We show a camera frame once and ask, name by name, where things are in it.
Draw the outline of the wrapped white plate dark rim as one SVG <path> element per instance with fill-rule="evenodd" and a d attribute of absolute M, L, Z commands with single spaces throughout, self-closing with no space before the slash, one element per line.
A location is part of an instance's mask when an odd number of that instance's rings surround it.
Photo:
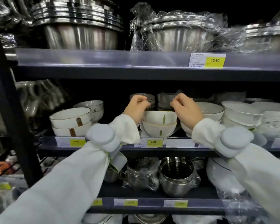
<path fill-rule="evenodd" d="M 222 192 L 240 194 L 245 191 L 222 158 L 208 158 L 206 174 L 209 181 Z"/>

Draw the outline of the stack of dark striped bowls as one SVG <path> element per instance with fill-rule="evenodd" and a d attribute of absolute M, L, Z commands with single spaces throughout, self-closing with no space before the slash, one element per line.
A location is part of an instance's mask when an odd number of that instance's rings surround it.
<path fill-rule="evenodd" d="M 150 103 L 150 106 L 147 107 L 147 108 L 145 109 L 145 111 L 152 111 L 152 110 L 154 110 L 154 108 L 155 108 L 155 102 L 156 102 L 156 98 L 155 98 L 154 95 L 148 94 L 148 93 L 135 93 L 135 94 L 131 94 L 131 95 L 129 96 L 129 99 L 131 100 L 132 97 L 133 97 L 134 95 L 142 95 L 142 96 L 147 97 L 147 101 Z"/>

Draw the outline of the white bowl with green leaf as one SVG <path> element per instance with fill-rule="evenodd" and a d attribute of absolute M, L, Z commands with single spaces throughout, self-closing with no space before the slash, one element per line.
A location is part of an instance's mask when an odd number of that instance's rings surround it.
<path fill-rule="evenodd" d="M 177 114 L 172 111 L 145 111 L 143 120 L 152 125 L 168 126 L 177 122 Z"/>
<path fill-rule="evenodd" d="M 177 123 L 178 122 L 175 122 L 172 125 L 159 126 L 159 125 L 149 124 L 149 123 L 145 122 L 144 120 L 141 120 L 139 125 L 140 125 L 141 130 L 148 136 L 169 137 L 174 133 Z"/>

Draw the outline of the person's right forearm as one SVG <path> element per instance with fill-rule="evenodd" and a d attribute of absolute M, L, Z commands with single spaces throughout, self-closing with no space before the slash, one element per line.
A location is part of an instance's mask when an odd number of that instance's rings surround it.
<path fill-rule="evenodd" d="M 194 127 L 192 139 L 216 151 L 214 142 L 225 128 L 212 119 L 203 119 Z M 280 221 L 280 159 L 250 144 L 234 158 L 224 160 L 241 186 L 270 216 Z"/>

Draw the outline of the stack of white dark-rimmed bowls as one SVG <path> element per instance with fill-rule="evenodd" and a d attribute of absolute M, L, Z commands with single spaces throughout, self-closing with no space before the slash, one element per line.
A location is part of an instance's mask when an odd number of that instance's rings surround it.
<path fill-rule="evenodd" d="M 85 107 L 91 109 L 93 124 L 98 123 L 104 114 L 104 102 L 102 100 L 84 101 L 73 105 L 73 108 Z"/>

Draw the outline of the pale blue left wrist tracker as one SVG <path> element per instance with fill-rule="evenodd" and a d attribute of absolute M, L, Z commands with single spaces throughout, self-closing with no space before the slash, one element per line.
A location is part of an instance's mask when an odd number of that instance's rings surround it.
<path fill-rule="evenodd" d="M 109 167 L 120 173 L 127 164 L 127 158 L 120 152 L 122 143 L 115 130 L 108 124 L 95 124 L 87 131 L 86 138 L 107 154 Z"/>

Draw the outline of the person's right hand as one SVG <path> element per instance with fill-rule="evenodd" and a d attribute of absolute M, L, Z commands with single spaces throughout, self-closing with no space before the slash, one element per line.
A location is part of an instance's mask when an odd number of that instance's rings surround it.
<path fill-rule="evenodd" d="M 182 113 L 176 114 L 180 121 L 191 130 L 204 119 L 201 109 L 192 98 L 189 98 L 188 109 Z"/>

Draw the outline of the stack of plain white bowls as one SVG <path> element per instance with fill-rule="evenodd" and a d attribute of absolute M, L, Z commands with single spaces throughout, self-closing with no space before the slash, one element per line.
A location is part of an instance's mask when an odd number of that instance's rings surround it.
<path fill-rule="evenodd" d="M 226 127 L 242 126 L 250 131 L 255 130 L 261 124 L 263 110 L 239 101 L 223 101 L 224 114 L 221 124 Z"/>

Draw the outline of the pale blue wrist tracker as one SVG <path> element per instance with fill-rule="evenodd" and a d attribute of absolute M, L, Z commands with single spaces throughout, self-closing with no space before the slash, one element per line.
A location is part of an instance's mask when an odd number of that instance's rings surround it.
<path fill-rule="evenodd" d="M 250 144 L 263 147 L 268 140 L 256 130 L 241 126 L 225 128 L 214 142 L 214 148 L 224 159 L 234 158 Z"/>
<path fill-rule="evenodd" d="M 109 167 L 120 173 L 127 164 L 127 158 L 120 152 L 122 143 L 115 130 L 108 124 L 95 124 L 87 131 L 86 138 L 107 154 Z"/>

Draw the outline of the stack of wide white bowls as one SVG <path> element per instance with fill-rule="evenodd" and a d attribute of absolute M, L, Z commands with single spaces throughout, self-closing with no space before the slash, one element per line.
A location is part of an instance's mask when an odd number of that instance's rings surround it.
<path fill-rule="evenodd" d="M 280 138 L 280 103 L 254 102 L 251 106 L 264 111 L 257 130 L 267 139 Z"/>

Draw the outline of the dark metal shelf unit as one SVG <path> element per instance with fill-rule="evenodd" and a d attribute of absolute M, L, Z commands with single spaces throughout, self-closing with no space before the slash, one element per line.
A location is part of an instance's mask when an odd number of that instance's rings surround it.
<path fill-rule="evenodd" d="M 203 69 L 203 68 L 176 68 L 170 66 L 140 66 L 140 67 L 79 67 L 79 66 L 16 66 L 16 73 L 28 73 L 36 79 L 41 76 L 53 78 L 59 76 L 63 79 L 108 79 L 108 80 L 194 80 L 194 81 L 223 81 L 223 82 L 279 82 L 280 70 L 243 70 L 236 68 Z M 36 152 L 32 136 L 28 129 L 14 80 L 6 59 L 4 49 L 0 42 L 0 113 L 3 118 L 9 137 L 16 146 L 16 154 L 23 169 L 26 182 L 30 187 L 41 180 L 43 174 L 40 166 L 34 161 Z"/>

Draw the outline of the small steel cup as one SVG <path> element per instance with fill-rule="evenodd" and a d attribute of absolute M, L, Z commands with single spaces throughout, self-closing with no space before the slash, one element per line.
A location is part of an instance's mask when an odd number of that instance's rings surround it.
<path fill-rule="evenodd" d="M 104 182 L 107 183 L 114 183 L 120 179 L 120 172 L 122 169 L 116 169 L 112 165 L 108 165 L 108 168 L 106 170 L 105 176 L 104 176 Z"/>

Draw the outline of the steel bowl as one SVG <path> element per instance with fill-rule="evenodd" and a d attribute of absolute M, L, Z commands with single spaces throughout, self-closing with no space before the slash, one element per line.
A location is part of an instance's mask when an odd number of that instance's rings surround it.
<path fill-rule="evenodd" d="M 134 218 L 140 224 L 162 224 L 168 215 L 164 214 L 134 214 Z"/>

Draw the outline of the white wrapped dish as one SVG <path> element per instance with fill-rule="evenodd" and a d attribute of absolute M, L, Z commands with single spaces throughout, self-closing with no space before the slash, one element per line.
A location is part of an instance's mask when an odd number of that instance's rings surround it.
<path fill-rule="evenodd" d="M 217 220 L 223 220 L 217 215 L 172 215 L 175 224 L 217 224 Z"/>

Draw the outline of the person's left forearm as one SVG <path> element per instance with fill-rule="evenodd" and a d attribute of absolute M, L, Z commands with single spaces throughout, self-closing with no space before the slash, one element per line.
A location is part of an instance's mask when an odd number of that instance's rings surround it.
<path fill-rule="evenodd" d="M 138 125 L 125 114 L 109 124 L 121 143 L 139 142 Z M 79 224 L 100 191 L 109 159 L 86 144 L 58 163 L 0 214 L 0 224 Z"/>

